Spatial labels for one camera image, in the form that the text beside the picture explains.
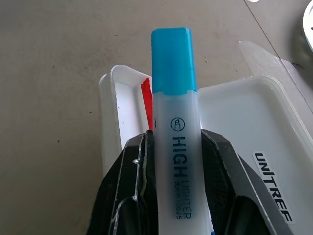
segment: gray floor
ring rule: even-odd
[[[240,40],[299,63],[308,3],[0,0],[0,234],[84,234],[102,179],[98,81],[116,64],[151,74],[153,29],[191,28],[205,87],[252,75]]]

